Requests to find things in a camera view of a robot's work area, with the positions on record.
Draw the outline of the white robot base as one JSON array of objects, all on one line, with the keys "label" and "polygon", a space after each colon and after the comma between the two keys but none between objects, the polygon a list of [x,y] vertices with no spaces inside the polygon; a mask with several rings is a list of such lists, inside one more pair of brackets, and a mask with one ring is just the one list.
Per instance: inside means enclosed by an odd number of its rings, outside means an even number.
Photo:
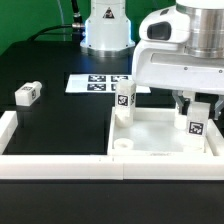
[{"label": "white robot base", "polygon": [[91,0],[81,51],[99,57],[131,54],[135,42],[131,39],[131,21],[125,8],[125,0]]}]

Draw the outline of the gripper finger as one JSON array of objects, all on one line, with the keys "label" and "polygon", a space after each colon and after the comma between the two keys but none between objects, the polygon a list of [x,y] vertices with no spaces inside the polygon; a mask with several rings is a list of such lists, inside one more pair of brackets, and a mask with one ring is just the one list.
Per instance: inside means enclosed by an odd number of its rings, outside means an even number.
[{"label": "gripper finger", "polygon": [[183,97],[183,92],[178,91],[178,90],[173,90],[172,91],[172,97],[176,102],[176,108],[177,108],[179,114],[180,115],[186,115],[187,114],[188,102]]},{"label": "gripper finger", "polygon": [[214,119],[215,120],[217,120],[219,118],[223,108],[224,108],[224,95],[219,95],[218,100],[214,106]]}]

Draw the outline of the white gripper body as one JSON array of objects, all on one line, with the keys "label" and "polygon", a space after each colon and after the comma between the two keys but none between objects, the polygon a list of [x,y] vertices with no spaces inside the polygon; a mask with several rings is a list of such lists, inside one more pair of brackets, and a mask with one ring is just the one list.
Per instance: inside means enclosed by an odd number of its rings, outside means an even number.
[{"label": "white gripper body", "polygon": [[178,44],[141,40],[132,61],[137,85],[224,95],[224,59],[187,55]]}]

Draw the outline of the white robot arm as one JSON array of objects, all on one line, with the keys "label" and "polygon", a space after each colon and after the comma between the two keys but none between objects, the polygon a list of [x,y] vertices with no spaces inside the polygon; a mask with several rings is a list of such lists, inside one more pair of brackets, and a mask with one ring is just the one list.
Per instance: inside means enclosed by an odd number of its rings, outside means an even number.
[{"label": "white robot arm", "polygon": [[214,94],[213,118],[224,109],[224,0],[176,0],[139,27],[132,61],[136,84]]}]

